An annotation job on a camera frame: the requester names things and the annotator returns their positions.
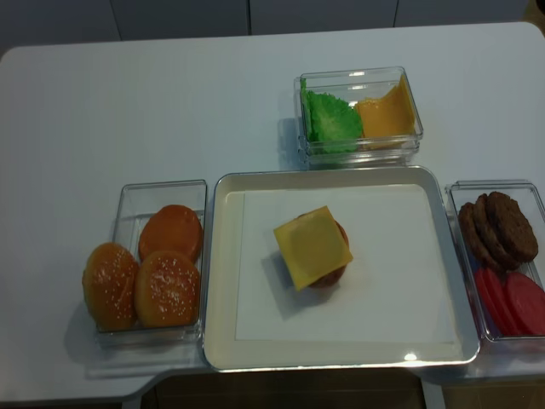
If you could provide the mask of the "clear lettuce cheese container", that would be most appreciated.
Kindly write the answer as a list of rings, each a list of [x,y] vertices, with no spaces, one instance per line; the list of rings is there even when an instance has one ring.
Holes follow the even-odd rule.
[[[307,89],[316,93],[329,93],[346,101],[353,109],[358,100],[364,96],[364,85],[389,79],[399,79],[405,69],[401,66],[359,69],[338,72],[304,73],[294,81],[295,126],[298,139],[298,154],[300,161],[308,169],[326,169],[343,167],[365,167],[379,164],[407,164],[418,153],[423,137],[422,121],[417,111],[412,90],[413,104],[416,116],[422,129],[422,135],[400,136],[382,140],[358,139],[358,148],[353,153],[321,154],[313,151],[313,146],[307,140],[305,115],[301,103],[300,80],[307,80]]]

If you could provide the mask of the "red tomato slice middle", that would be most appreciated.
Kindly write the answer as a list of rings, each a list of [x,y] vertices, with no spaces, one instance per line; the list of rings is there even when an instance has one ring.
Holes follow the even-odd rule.
[[[498,330],[506,337],[522,336],[522,331],[510,312],[502,283],[496,273],[488,268],[481,268],[479,277],[485,287],[485,300],[490,304],[490,315]]]

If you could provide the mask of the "brown patty middle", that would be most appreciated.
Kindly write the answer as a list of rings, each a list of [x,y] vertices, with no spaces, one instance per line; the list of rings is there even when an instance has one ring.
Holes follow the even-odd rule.
[[[486,213],[486,200],[488,195],[483,193],[477,198],[473,208],[473,221],[476,230],[485,244],[490,255],[506,271],[514,271],[520,267],[520,263],[515,260],[502,246],[496,236],[494,229],[488,221]]]

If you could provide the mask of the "orange cheese slice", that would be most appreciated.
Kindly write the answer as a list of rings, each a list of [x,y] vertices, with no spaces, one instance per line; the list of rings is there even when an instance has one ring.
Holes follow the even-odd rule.
[[[354,105],[363,124],[363,140],[422,135],[406,75],[364,85],[364,96]]]

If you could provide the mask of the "red tomato slice back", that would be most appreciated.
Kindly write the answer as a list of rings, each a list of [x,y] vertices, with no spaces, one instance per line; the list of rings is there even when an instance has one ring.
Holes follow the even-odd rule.
[[[474,278],[478,293],[497,330],[504,336],[510,335],[511,325],[505,312],[502,286],[496,273],[489,268],[480,268]]]

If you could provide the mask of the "red tomato slice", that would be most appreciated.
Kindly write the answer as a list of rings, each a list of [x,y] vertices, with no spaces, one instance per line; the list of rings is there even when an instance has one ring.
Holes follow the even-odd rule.
[[[490,315],[498,330],[506,337],[522,336],[522,331],[510,312],[502,283],[496,273],[488,268],[481,268],[479,277],[485,287],[485,300],[490,304]]]
[[[502,286],[496,273],[489,268],[480,268],[474,278],[478,293],[497,330],[504,336],[510,335],[511,325],[505,312]]]
[[[512,272],[504,285],[508,308],[524,335],[544,335],[544,290],[522,273]]]

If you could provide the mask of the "clear patty tomato container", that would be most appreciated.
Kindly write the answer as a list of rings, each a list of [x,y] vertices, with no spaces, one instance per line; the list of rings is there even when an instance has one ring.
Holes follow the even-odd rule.
[[[543,336],[504,336],[496,328],[491,315],[485,309],[485,302],[480,299],[474,282],[474,275],[477,273],[479,263],[470,254],[469,246],[462,238],[459,222],[454,219],[464,204],[475,202],[481,193],[498,191],[518,201],[520,209],[536,234],[539,245],[536,259],[522,264],[519,271],[536,282],[540,288],[543,288],[544,205],[537,188],[530,181],[525,180],[458,181],[447,186],[445,191],[448,198],[447,216],[450,220],[458,258],[462,265],[468,300],[479,337],[485,342],[497,345],[505,353],[542,354],[544,352]]]

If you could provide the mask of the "plain orange bun bottom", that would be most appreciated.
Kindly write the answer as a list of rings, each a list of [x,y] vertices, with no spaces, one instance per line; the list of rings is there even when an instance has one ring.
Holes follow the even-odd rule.
[[[141,232],[138,254],[142,261],[155,251],[178,251],[196,262],[204,230],[197,213],[181,204],[169,204],[154,214]]]

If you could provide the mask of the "green lettuce leaf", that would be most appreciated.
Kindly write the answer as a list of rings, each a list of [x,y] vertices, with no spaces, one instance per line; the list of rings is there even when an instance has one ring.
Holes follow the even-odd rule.
[[[363,135],[359,114],[349,104],[329,93],[307,89],[307,80],[300,80],[301,103],[304,108],[307,140],[321,154],[353,153]]]

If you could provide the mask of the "brown patty back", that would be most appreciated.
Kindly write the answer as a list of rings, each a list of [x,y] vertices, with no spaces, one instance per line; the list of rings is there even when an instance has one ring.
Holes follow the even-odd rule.
[[[482,267],[489,268],[498,274],[504,274],[506,270],[493,258],[477,233],[473,220],[473,208],[474,204],[467,202],[458,213],[458,222],[465,243]]]

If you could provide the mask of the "brown patty front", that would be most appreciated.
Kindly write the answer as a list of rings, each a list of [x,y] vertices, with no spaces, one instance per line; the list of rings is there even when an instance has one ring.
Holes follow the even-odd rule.
[[[531,262],[539,246],[533,227],[519,203],[505,193],[491,192],[486,200],[489,223],[506,252],[518,262]]]

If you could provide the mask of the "sesame bun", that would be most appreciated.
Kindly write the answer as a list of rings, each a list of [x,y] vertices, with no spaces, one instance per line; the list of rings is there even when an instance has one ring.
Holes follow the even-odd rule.
[[[135,310],[148,328],[193,325],[198,319],[200,273],[178,251],[155,251],[135,278]]]
[[[140,266],[119,244],[108,242],[90,254],[83,271],[83,298],[102,331],[124,331],[137,321],[135,277]]]

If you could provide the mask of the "red tomato slice front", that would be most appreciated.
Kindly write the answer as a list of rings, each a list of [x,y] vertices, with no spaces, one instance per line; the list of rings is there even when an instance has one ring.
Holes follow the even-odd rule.
[[[522,273],[512,272],[504,285],[508,308],[524,335],[544,335],[544,290]]]

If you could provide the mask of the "clear bun container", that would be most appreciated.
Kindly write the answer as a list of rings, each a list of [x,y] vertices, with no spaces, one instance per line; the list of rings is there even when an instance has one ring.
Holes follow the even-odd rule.
[[[137,262],[141,234],[150,218],[167,205],[184,205],[193,210],[202,228],[206,226],[208,187],[204,180],[129,184],[122,188],[112,241],[126,248]],[[196,342],[202,336],[201,309],[189,325],[131,328],[106,331],[98,327],[96,337],[103,347],[155,346],[167,343]]]

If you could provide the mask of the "white metal tray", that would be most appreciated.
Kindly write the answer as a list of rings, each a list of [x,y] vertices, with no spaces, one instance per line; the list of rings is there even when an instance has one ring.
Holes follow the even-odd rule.
[[[297,290],[273,231],[327,206],[353,259]],[[479,337],[439,185],[420,166],[230,174],[216,184],[204,357],[219,371],[461,365]]]

